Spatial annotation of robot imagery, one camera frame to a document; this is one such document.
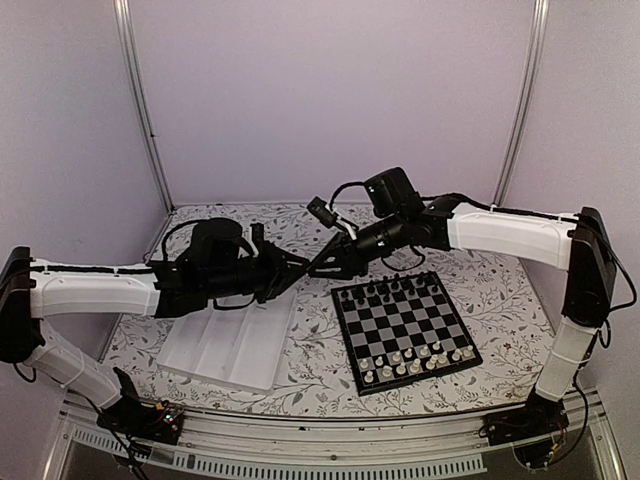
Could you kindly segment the white plastic tray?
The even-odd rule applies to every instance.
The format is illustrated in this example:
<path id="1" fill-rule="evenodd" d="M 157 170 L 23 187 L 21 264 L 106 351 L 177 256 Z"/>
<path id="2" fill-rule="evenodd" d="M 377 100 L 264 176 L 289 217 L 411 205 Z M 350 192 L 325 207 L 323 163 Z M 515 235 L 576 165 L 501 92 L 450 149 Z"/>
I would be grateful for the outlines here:
<path id="1" fill-rule="evenodd" d="M 159 368 L 228 389 L 269 394 L 294 317 L 297 291 L 245 308 L 243 297 L 177 319 L 156 359 Z"/>

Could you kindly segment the black white chessboard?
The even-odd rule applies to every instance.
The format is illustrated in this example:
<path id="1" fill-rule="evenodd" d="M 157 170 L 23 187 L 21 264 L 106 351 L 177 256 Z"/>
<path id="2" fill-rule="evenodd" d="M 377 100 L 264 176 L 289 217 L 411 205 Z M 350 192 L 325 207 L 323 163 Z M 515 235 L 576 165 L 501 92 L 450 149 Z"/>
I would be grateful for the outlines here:
<path id="1" fill-rule="evenodd" d="M 414 275 L 383 277 L 367 283 L 347 285 L 331 290 L 331 298 L 339 321 L 341 333 L 359 396 L 381 393 L 410 385 L 414 382 L 442 377 L 467 370 L 483 363 L 478 348 L 463 323 L 453 301 L 437 273 L 432 271 Z M 438 352 L 432 345 L 441 342 Z M 427 345 L 429 354 L 423 357 L 420 349 Z M 473 347 L 473 356 L 465 358 L 462 351 Z M 404 352 L 413 350 L 413 357 L 406 359 Z M 452 353 L 459 349 L 461 359 L 454 362 Z M 401 353 L 401 361 L 393 362 L 391 356 Z M 447 353 L 448 364 L 432 371 L 426 369 L 432 355 Z M 384 357 L 384 365 L 377 367 L 375 359 Z M 369 359 L 369 368 L 360 368 L 360 361 Z M 409 372 L 409 365 L 421 359 L 422 371 Z M 396 374 L 396 367 L 404 364 L 406 373 Z M 382 376 L 382 368 L 388 365 L 392 375 Z M 372 383 L 364 376 L 371 371 Z"/>

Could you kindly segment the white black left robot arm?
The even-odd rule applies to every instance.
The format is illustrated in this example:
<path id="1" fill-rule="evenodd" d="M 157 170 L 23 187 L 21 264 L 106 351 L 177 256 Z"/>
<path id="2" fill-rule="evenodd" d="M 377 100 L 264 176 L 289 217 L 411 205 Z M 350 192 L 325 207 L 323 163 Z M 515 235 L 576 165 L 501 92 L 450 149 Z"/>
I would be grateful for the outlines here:
<path id="1" fill-rule="evenodd" d="M 171 260 L 131 266 L 56 264 L 15 248 L 1 272 L 1 360 L 23 364 L 91 400 L 128 434 L 148 426 L 148 412 L 130 377 L 108 368 L 62 338 L 47 318 L 67 314 L 131 314 L 180 318 L 247 296 L 273 300 L 309 266 L 307 259 L 264 237 L 254 223 L 245 235 L 227 218 L 189 222 L 191 239 Z"/>

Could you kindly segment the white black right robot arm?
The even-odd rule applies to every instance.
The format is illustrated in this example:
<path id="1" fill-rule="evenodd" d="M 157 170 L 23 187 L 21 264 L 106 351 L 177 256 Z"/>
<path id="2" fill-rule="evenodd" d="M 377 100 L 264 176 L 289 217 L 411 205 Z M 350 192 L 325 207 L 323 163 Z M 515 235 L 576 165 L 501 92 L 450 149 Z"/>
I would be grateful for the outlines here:
<path id="1" fill-rule="evenodd" d="M 561 321 L 551 352 L 517 415 L 517 427 L 537 436 L 552 424 L 559 402 L 586 362 L 611 312 L 617 267 L 600 213 L 548 214 L 485 205 L 460 193 L 426 197 L 400 167 L 363 182 L 376 222 L 358 227 L 332 201 L 314 197 L 308 211 L 326 228 L 337 228 L 312 261 L 309 275 L 363 276 L 370 262 L 404 247 L 486 251 L 531 260 L 567 274 Z"/>

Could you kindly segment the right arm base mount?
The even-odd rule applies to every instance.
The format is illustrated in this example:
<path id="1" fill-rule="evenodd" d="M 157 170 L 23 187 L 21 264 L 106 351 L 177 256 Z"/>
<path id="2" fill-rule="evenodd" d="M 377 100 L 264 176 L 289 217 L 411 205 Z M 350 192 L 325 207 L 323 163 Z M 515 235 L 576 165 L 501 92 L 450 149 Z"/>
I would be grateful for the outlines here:
<path id="1" fill-rule="evenodd" d="M 547 400 L 532 392 L 520 407 L 485 415 L 478 436 L 490 446 L 521 442 L 514 449 L 516 460 L 536 470 L 551 465 L 566 443 L 568 427 L 562 400 Z"/>

